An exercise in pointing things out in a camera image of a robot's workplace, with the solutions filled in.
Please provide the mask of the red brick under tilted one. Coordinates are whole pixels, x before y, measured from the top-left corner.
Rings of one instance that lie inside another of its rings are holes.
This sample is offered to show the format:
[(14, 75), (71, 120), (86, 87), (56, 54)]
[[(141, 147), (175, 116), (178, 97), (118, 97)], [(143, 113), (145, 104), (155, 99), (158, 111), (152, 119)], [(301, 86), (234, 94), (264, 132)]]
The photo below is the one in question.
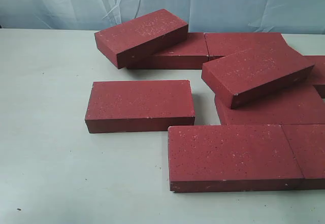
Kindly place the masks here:
[(187, 39), (127, 68), (130, 70), (199, 70), (209, 60), (204, 33), (188, 33)]

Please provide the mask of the large red brick front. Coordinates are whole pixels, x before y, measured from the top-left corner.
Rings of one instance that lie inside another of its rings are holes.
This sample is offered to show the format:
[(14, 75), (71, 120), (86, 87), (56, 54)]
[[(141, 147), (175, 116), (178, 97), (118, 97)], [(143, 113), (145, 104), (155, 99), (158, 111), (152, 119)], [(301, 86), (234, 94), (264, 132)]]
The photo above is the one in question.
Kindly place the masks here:
[(199, 125), (168, 129), (175, 193), (296, 189), (303, 173), (279, 125)]

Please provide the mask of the red brick front right edge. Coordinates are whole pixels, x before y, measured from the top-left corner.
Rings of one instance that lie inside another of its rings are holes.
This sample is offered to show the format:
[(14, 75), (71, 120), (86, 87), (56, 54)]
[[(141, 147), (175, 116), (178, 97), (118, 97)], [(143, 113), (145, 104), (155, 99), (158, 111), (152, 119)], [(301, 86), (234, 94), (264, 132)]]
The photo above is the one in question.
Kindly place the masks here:
[(297, 190), (324, 189), (324, 125), (283, 125), (304, 179)]

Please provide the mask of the red brick edge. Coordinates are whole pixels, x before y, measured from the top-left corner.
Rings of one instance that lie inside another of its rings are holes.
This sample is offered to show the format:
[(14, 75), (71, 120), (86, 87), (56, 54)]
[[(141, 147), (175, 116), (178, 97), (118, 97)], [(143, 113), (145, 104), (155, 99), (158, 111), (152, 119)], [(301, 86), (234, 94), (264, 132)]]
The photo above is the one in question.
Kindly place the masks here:
[(325, 57), (324, 55), (306, 55), (305, 58), (315, 63), (314, 68), (305, 80), (305, 83), (314, 86), (320, 97), (324, 99)]
[(283, 125), (304, 179), (297, 190), (324, 189), (324, 125)]

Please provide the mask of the red brick far right edge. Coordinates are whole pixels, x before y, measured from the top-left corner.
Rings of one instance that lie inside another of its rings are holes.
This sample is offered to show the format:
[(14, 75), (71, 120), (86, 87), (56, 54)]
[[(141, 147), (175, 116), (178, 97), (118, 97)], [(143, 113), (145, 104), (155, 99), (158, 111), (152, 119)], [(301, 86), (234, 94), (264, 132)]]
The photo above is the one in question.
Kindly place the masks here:
[(324, 99), (325, 57), (324, 55), (306, 55), (305, 58), (315, 63), (314, 68), (305, 80), (305, 83), (314, 86), (320, 97)]

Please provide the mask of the white backdrop cloth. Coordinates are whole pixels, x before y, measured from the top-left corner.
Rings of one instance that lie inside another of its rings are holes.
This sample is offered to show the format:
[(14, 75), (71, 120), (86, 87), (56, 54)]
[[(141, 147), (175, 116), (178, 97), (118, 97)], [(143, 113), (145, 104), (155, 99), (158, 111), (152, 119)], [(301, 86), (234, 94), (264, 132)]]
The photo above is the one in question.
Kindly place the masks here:
[(324, 0), (1, 0), (1, 27), (101, 30), (159, 9), (190, 31), (324, 33)]

